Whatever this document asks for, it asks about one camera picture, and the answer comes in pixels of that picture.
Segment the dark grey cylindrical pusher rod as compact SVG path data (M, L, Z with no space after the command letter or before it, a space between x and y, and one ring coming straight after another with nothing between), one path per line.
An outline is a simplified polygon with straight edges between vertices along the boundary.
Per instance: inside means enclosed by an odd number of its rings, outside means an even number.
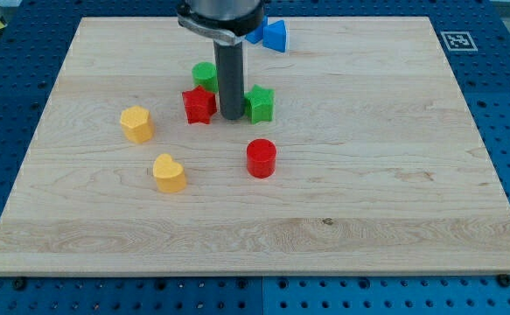
M242 42L237 45L213 43L220 97L220 112L228 120L244 115Z

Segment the blue block behind arm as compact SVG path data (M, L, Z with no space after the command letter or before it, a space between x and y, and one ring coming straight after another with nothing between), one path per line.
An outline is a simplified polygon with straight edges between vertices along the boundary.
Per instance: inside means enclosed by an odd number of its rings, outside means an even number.
M245 36L247 42L257 44L263 39L264 28L268 25L268 17L264 16L261 23L250 33Z

